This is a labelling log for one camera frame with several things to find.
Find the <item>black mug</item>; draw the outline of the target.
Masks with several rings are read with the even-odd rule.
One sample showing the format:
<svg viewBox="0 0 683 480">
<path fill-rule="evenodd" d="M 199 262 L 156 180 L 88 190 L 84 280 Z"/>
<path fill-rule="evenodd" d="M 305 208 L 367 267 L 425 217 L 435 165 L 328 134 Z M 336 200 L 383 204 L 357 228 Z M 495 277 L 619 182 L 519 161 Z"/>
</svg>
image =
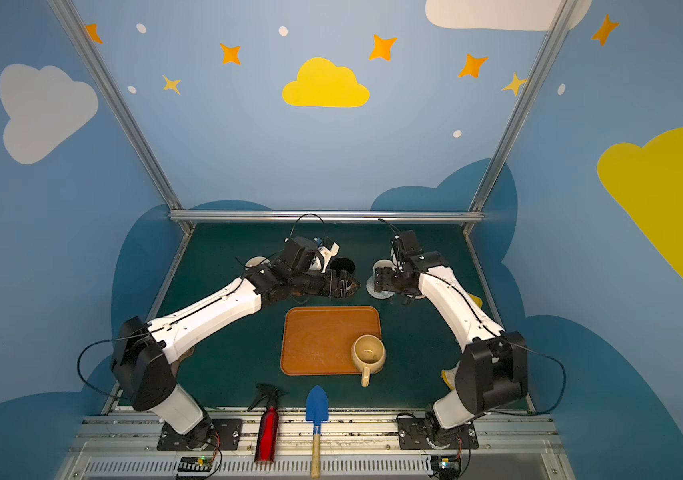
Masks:
<svg viewBox="0 0 683 480">
<path fill-rule="evenodd" d="M 339 276 L 343 273 L 353 276 L 355 274 L 355 262 L 347 257 L 335 257 L 330 263 L 330 269 Z"/>
</svg>

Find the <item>grey felt round coaster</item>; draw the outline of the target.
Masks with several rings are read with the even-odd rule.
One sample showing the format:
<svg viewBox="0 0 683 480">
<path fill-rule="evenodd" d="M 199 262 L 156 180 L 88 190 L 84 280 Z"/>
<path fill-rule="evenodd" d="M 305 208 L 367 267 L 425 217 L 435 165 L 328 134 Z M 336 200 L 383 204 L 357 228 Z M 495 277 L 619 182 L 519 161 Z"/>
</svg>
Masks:
<svg viewBox="0 0 683 480">
<path fill-rule="evenodd" d="M 365 284 L 365 288 L 367 288 L 367 293 L 369 293 L 369 295 L 371 295 L 371 297 L 373 297 L 377 300 L 387 300 L 387 299 L 395 296 L 395 292 L 375 290 L 375 277 L 373 277 L 373 276 L 371 276 L 367 280 L 367 284 Z"/>
</svg>

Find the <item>yellow beige mug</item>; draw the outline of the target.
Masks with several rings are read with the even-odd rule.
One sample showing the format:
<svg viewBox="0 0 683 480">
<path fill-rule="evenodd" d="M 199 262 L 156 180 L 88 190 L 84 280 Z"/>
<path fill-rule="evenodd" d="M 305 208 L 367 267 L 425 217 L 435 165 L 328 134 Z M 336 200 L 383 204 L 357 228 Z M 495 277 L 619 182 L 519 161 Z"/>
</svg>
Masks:
<svg viewBox="0 0 683 480">
<path fill-rule="evenodd" d="M 363 335 L 351 346 L 353 365 L 361 373 L 361 386 L 369 387 L 371 376 L 378 374 L 385 365 L 387 350 L 379 337 Z"/>
</svg>

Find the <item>purple mug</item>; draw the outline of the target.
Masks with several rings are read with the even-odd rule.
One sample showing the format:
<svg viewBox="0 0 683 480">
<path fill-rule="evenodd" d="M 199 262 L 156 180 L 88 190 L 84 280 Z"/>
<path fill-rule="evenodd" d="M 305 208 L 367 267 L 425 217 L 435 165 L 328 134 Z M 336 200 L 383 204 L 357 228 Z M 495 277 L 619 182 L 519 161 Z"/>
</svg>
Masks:
<svg viewBox="0 0 683 480">
<path fill-rule="evenodd" d="M 269 262 L 270 262 L 269 258 L 267 258 L 265 256 L 256 256 L 256 257 L 253 257 L 246 262 L 245 268 L 250 269 L 253 267 L 260 266 L 260 265 L 268 264 Z"/>
</svg>

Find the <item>light blue mug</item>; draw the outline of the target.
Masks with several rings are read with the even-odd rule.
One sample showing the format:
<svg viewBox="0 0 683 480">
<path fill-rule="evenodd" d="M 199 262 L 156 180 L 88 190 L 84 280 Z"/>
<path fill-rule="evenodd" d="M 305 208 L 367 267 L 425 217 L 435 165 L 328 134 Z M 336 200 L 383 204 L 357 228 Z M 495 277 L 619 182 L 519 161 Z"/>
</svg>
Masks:
<svg viewBox="0 0 683 480">
<path fill-rule="evenodd" d="M 387 259 L 382 259 L 375 262 L 375 264 L 373 264 L 373 274 L 371 274 L 371 276 L 375 277 L 375 274 L 379 268 L 393 269 L 393 262 Z"/>
</svg>

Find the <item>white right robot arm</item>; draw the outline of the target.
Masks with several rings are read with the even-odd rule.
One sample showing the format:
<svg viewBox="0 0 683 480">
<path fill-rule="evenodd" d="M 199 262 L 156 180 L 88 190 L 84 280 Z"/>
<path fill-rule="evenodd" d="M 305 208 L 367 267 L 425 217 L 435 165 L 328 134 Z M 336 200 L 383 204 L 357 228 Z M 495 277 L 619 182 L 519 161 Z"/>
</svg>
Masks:
<svg viewBox="0 0 683 480">
<path fill-rule="evenodd" d="M 453 390 L 431 404 L 429 420 L 437 430 L 467 424 L 491 409 L 516 402 L 529 393 L 527 342 L 507 331 L 471 298 L 455 272 L 437 252 L 401 260 L 379 260 L 369 290 L 427 299 L 461 347 Z"/>
</svg>

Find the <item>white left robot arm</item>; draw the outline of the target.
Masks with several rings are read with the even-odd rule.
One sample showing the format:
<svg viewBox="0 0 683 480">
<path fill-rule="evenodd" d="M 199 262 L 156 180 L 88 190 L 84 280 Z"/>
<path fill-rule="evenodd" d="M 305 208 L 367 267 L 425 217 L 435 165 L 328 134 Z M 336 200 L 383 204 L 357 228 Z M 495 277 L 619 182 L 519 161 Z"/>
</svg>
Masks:
<svg viewBox="0 0 683 480">
<path fill-rule="evenodd" d="M 201 443 L 212 429 L 209 415 L 182 386 L 172 364 L 219 330 L 291 296 L 350 298 L 359 281 L 347 270 L 284 271 L 263 263 L 218 292 L 165 317 L 134 317 L 114 340 L 111 370 L 137 411 L 157 415 L 173 432 Z"/>
</svg>

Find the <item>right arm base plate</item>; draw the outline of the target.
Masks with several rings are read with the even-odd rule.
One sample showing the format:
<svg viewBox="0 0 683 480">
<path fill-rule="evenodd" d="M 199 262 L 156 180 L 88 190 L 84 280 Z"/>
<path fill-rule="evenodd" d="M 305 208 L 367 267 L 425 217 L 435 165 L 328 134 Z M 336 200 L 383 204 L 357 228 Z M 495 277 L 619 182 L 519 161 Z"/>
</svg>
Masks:
<svg viewBox="0 0 683 480">
<path fill-rule="evenodd" d="M 409 413 L 397 414 L 397 437 L 401 450 L 460 450 L 479 448 L 475 425 L 441 428 L 437 420 Z"/>
</svg>

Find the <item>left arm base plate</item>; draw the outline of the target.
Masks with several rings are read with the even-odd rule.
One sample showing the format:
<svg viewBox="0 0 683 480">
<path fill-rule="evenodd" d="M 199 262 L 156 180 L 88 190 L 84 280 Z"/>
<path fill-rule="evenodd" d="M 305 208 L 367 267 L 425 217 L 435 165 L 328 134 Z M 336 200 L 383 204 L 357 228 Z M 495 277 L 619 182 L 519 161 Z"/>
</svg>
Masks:
<svg viewBox="0 0 683 480">
<path fill-rule="evenodd" d="M 242 434 L 241 419 L 209 419 L 185 434 L 177 432 L 169 423 L 164 423 L 157 444 L 159 451 L 235 451 Z"/>
</svg>

